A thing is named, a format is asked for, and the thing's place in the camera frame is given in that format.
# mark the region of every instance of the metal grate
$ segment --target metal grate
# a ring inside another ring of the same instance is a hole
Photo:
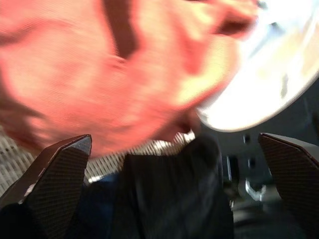
[[[186,144],[195,138],[194,133],[178,134],[174,143],[151,141],[129,151],[138,155],[173,155],[177,154]],[[99,180],[104,175],[117,172],[123,166],[126,152],[110,154],[87,164],[85,171],[89,183]],[[16,143],[5,135],[0,126],[0,197],[34,161],[35,157],[19,148]]]

